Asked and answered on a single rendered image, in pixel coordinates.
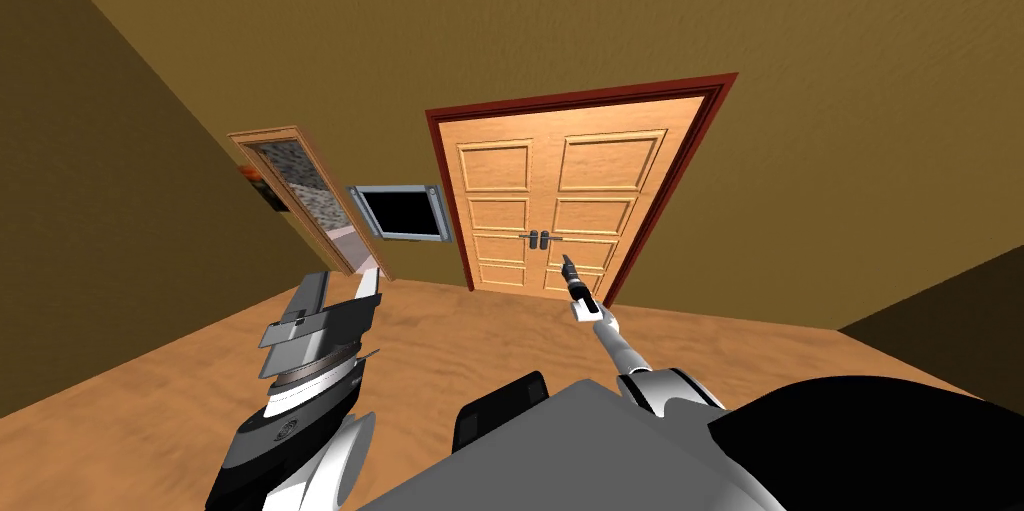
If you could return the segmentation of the wooden panelled door leaf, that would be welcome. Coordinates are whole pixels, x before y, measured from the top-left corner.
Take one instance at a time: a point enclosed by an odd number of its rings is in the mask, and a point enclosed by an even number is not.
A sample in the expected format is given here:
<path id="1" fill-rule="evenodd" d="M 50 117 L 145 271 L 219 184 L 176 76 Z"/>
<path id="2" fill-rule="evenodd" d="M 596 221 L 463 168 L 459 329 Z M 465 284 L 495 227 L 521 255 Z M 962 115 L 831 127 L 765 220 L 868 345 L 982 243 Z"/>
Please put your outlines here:
<path id="1" fill-rule="evenodd" d="M 545 113 L 536 142 L 529 227 L 549 241 L 530 251 L 535 295 L 568 296 L 560 265 L 604 297 L 690 132 L 702 97 Z"/>
<path id="2" fill-rule="evenodd" d="M 544 114 L 431 117 L 470 287 L 542 297 L 546 250 L 519 238 L 550 230 L 558 137 Z"/>

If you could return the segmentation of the dark wall picture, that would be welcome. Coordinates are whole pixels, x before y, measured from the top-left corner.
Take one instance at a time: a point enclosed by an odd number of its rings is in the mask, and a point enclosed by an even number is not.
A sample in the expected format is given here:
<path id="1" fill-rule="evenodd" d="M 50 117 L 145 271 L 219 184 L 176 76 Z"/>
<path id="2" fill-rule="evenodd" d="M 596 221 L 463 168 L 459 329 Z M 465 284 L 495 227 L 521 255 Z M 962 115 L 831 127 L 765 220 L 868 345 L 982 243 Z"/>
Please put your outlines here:
<path id="1" fill-rule="evenodd" d="M 267 205 L 274 212 L 289 211 L 288 206 L 284 203 L 281 197 L 271 188 L 271 186 L 263 178 L 262 174 L 252 165 L 240 166 L 238 171 L 246 178 L 252 187 L 260 194 L 260 196 L 266 201 Z"/>

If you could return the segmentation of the grey framed dark window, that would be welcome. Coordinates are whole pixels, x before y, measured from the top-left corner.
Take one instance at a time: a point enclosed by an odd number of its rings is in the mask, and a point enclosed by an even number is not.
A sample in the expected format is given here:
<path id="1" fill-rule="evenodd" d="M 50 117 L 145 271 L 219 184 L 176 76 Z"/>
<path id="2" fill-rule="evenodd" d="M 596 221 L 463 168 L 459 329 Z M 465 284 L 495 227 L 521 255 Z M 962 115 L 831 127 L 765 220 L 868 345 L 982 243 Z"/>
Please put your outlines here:
<path id="1" fill-rule="evenodd" d="M 348 186 L 346 190 L 374 237 L 446 243 L 454 239 L 437 185 Z"/>

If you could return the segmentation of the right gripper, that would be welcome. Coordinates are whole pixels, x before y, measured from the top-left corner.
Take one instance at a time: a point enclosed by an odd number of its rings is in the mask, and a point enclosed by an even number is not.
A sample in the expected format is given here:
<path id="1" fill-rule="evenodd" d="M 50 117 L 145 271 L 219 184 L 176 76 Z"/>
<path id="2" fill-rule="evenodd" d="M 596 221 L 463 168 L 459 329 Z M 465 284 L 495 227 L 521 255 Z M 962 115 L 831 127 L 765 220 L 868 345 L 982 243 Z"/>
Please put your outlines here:
<path id="1" fill-rule="evenodd" d="M 573 302 L 581 303 L 589 313 L 598 313 L 599 306 L 593 298 L 587 284 L 577 271 L 577 267 L 566 254 L 562 255 L 561 275 L 566 282 L 567 290 Z"/>

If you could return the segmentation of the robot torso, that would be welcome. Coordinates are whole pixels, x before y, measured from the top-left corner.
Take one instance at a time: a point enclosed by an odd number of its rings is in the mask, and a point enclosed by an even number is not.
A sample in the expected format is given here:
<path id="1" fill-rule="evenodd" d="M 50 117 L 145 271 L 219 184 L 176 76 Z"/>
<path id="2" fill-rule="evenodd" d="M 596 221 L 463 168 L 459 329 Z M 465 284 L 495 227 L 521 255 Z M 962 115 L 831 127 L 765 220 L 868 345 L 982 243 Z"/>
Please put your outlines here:
<path id="1" fill-rule="evenodd" d="M 683 397 L 653 414 L 587 379 L 502 424 L 477 400 L 450 456 L 359 511 L 785 511 L 712 439 L 722 415 Z"/>

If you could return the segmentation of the wooden framed open doorway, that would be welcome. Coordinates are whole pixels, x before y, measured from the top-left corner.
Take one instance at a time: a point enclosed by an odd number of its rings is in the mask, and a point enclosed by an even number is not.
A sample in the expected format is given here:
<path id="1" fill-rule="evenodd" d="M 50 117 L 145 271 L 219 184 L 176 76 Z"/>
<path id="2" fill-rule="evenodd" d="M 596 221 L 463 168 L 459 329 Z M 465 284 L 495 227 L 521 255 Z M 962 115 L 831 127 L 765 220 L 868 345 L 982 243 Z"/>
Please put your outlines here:
<path id="1" fill-rule="evenodd" d="M 236 132 L 229 138 L 332 269 L 352 275 L 377 267 L 384 279 L 393 278 L 354 201 L 332 183 L 298 127 Z"/>

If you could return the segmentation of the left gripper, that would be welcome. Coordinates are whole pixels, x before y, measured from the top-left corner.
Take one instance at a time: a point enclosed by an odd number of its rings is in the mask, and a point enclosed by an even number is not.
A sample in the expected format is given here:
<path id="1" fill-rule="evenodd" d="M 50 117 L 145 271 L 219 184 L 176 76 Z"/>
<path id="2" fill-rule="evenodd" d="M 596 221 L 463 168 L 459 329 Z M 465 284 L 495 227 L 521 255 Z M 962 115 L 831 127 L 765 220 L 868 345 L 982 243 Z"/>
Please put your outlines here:
<path id="1" fill-rule="evenodd" d="M 281 320 L 269 324 L 258 345 L 270 348 L 259 374 L 267 379 L 304 368 L 339 348 L 361 340 L 371 329 L 376 307 L 381 303 L 380 270 L 362 271 L 352 300 L 324 307 L 330 272 L 308 274 L 298 284 Z"/>

